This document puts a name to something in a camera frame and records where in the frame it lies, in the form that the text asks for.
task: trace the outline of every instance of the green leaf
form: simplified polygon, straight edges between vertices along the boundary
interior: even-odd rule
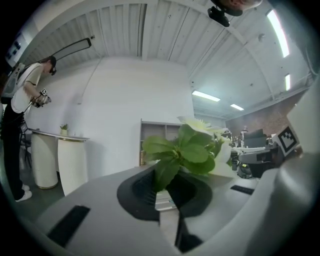
[[[220,139],[218,142],[212,141],[208,146],[205,147],[205,149],[209,152],[212,152],[216,157],[219,154],[223,143],[224,141],[222,139]]]
[[[144,160],[146,162],[160,160],[167,157],[174,157],[176,154],[173,151],[154,153],[154,154],[146,154]]]
[[[208,159],[208,151],[196,144],[188,144],[180,149],[180,153],[186,160],[193,163],[203,163]]]
[[[196,131],[193,130],[189,125],[183,124],[180,126],[178,131],[179,145],[185,146],[191,139],[193,135],[196,134]]]
[[[155,166],[154,190],[159,192],[166,188],[180,169],[179,160],[176,158],[164,158]]]
[[[143,143],[142,148],[147,154],[161,153],[175,149],[173,143],[159,136],[149,136]]]
[[[228,162],[226,162],[226,164],[230,167],[232,167],[232,161],[231,161],[231,157],[229,158]]]
[[[194,136],[188,141],[188,144],[196,144],[206,146],[211,142],[212,136],[202,132],[196,132]]]
[[[194,163],[184,159],[182,165],[193,174],[204,175],[211,172],[215,168],[216,163],[214,156],[209,154],[208,159],[205,162]]]

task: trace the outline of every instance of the white sneaker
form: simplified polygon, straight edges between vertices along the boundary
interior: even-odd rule
[[[25,185],[25,184],[22,184],[22,189],[24,191],[29,191],[30,190],[30,187],[28,185]]]
[[[25,191],[23,197],[21,197],[19,200],[15,200],[15,201],[16,202],[21,202],[21,201],[27,200],[27,199],[29,199],[31,197],[32,197],[31,191]]]

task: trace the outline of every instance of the black rectangle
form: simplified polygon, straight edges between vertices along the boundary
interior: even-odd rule
[[[243,186],[238,186],[238,185],[234,185],[232,186],[230,189],[235,190],[235,191],[239,191],[248,195],[252,195],[253,192],[255,191],[252,188],[247,188],[247,187],[243,187]]]
[[[65,247],[89,211],[88,207],[76,205],[49,232],[48,238]]]

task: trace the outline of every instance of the white panel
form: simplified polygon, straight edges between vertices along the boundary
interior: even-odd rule
[[[56,166],[56,138],[32,134],[32,172],[35,184],[41,188],[52,188],[58,183]]]
[[[39,53],[44,56],[44,58],[50,56],[50,53],[48,51],[48,49],[44,46],[43,43],[41,43],[39,46],[38,46],[38,51]]]
[[[55,52],[65,47],[64,43],[62,42],[62,38],[59,33],[59,30],[56,30],[55,32],[53,32],[51,36],[51,41],[55,45],[55,50],[56,50]],[[67,64],[67,66],[71,66],[73,64],[73,62],[70,61],[68,57],[64,57],[62,60]]]
[[[67,22],[66,27],[71,37],[72,44],[83,39],[83,37],[81,36],[81,32],[79,31],[79,26],[75,19]],[[84,55],[83,51],[77,52],[75,56],[80,63],[88,60],[88,58]]]
[[[84,142],[59,139],[58,162],[61,184],[65,196],[88,181]]]
[[[181,20],[184,20],[185,7],[171,2],[170,8],[166,17],[164,28],[162,31],[160,44],[158,48],[157,58],[167,60],[169,58],[171,45],[176,39],[175,35],[180,30]]]
[[[59,30],[61,32],[63,47],[66,47],[75,42],[75,40],[71,38],[70,31],[68,29],[67,24],[64,24],[63,26],[61,26]],[[81,62],[79,57],[76,56],[75,54],[70,54],[66,58],[69,58],[71,61],[73,61],[73,64]]]
[[[174,48],[172,50],[171,56],[170,56],[170,61],[172,62],[176,62],[178,61],[178,58],[180,56],[180,53],[187,41],[188,35],[191,31],[191,28],[193,27],[193,25],[195,24],[196,20],[199,17],[199,12],[194,11],[192,9],[189,9],[185,20],[182,24],[182,27],[180,29],[179,35],[176,39],[176,42],[174,44]]]
[[[89,35],[88,33],[86,33],[86,32],[84,31],[83,27],[81,26],[81,21],[80,21],[80,18],[81,18],[81,17],[82,17],[82,20],[85,20],[85,16],[84,16],[84,15],[82,15],[82,16],[80,16],[80,17],[77,17],[77,18],[75,19],[76,26],[77,26],[77,29],[78,29],[78,31],[79,31],[79,35],[80,35],[80,37],[81,37],[82,39],[84,39],[84,38],[90,38],[90,35]],[[83,51],[83,56],[85,57],[85,60],[86,60],[86,61],[92,59],[92,57],[91,57],[91,55],[89,54],[88,51]]]
[[[99,53],[103,53],[102,56],[107,56],[109,54],[109,51],[107,51],[105,41],[104,41],[104,35],[102,33],[100,18],[99,18],[99,11],[91,11],[90,13],[86,14],[89,25],[92,29],[92,33],[95,37],[95,45],[99,49]]]
[[[215,21],[209,22],[208,27],[205,29],[202,36],[198,39],[198,43],[187,61],[186,67],[189,74],[205,56],[209,48],[214,44],[216,38],[221,34],[222,31],[223,28],[217,25]]]
[[[210,0],[193,0],[193,1],[206,7],[206,8],[210,8],[210,7],[214,6],[214,4]]]
[[[148,59],[152,28],[154,26],[154,16],[157,11],[156,4],[148,4],[145,11],[144,25],[143,25],[143,39],[142,39],[142,60]]]
[[[165,22],[168,18],[168,12],[171,3],[168,1],[160,0],[156,10],[153,34],[151,37],[151,45],[149,47],[150,58],[156,58],[158,56],[159,45],[164,30]]]
[[[92,40],[92,45],[94,47],[94,49],[100,54],[100,56],[104,56],[106,54],[106,47],[103,41],[103,35],[101,33],[99,33],[99,35],[97,36],[92,28],[92,24],[91,24],[91,18],[90,18],[90,14],[86,13],[85,15],[85,19],[82,18],[83,15],[81,16],[81,24],[83,28],[87,27],[87,31],[88,31],[88,35],[89,37],[94,36],[94,39]]]
[[[38,48],[34,49],[34,51],[33,51],[33,56],[35,57],[35,59],[37,60],[37,62],[38,62],[38,61],[41,61],[41,60],[44,58],[44,56],[40,54]]]
[[[141,4],[129,6],[129,46],[130,55],[138,56],[138,34]]]
[[[203,34],[204,30],[207,29],[210,20],[204,14],[200,14],[198,19],[196,20],[192,30],[183,46],[181,54],[178,58],[178,63],[186,64],[190,54],[195,49],[200,36]]]
[[[129,4],[123,5],[123,40],[125,55],[130,55],[130,42],[129,42]]]
[[[50,55],[56,53],[57,51],[60,50],[60,48],[57,47],[57,45],[54,43],[54,35],[51,34],[44,42],[45,47],[48,49],[48,51],[50,52]],[[67,63],[65,62],[64,59],[60,59],[59,61],[57,61],[57,66],[58,67],[65,67],[67,65]]]
[[[233,48],[240,46],[234,43]],[[218,54],[219,52],[208,62],[208,73],[203,74],[206,79],[200,87],[201,92],[244,109],[270,97],[264,76],[246,49],[241,48],[232,54],[225,52],[217,56]]]
[[[110,24],[111,24],[113,47],[114,47],[115,54],[119,55],[120,49],[119,49],[119,41],[118,41],[116,7],[110,6],[109,11],[110,11]]]
[[[116,50],[111,31],[110,8],[100,9],[98,13],[101,21],[100,27],[103,34],[104,44],[107,49],[107,53],[109,56],[115,56]]]
[[[37,60],[32,56],[32,55],[29,55],[29,57],[25,60],[25,65],[30,65],[34,62],[36,62]]]
[[[189,74],[189,78],[193,81],[195,76],[197,76],[198,72],[201,73],[203,67],[209,62],[209,60],[219,51],[222,44],[230,37],[230,33],[223,29],[221,33],[217,35],[217,38],[213,41],[210,48],[203,55],[202,59],[197,63],[192,72]]]
[[[115,7],[116,13],[116,29],[119,43],[119,55],[125,55],[125,41],[124,41],[124,24],[123,24],[123,5]]]

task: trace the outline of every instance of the ceiling light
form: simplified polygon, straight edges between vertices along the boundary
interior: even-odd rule
[[[287,74],[287,75],[285,76],[285,89],[286,89],[287,91],[290,90],[290,74]]]
[[[195,90],[192,94],[196,95],[196,96],[199,96],[199,97],[202,97],[202,98],[206,98],[206,99],[212,100],[214,102],[220,101],[220,99],[217,98],[217,97],[213,97],[211,95],[205,94],[205,93],[197,91],[197,90]]]
[[[284,30],[281,27],[280,21],[276,15],[276,12],[274,10],[270,11],[267,15],[269,21],[271,22],[273,29],[276,33],[276,36],[278,37],[280,47],[282,50],[283,57],[287,57],[289,55],[289,47],[286,39],[286,35]]]
[[[233,107],[233,108],[235,108],[235,109],[237,109],[237,110],[244,110],[242,107],[240,107],[240,106],[237,106],[236,104],[232,104],[232,105],[230,105],[230,107]]]

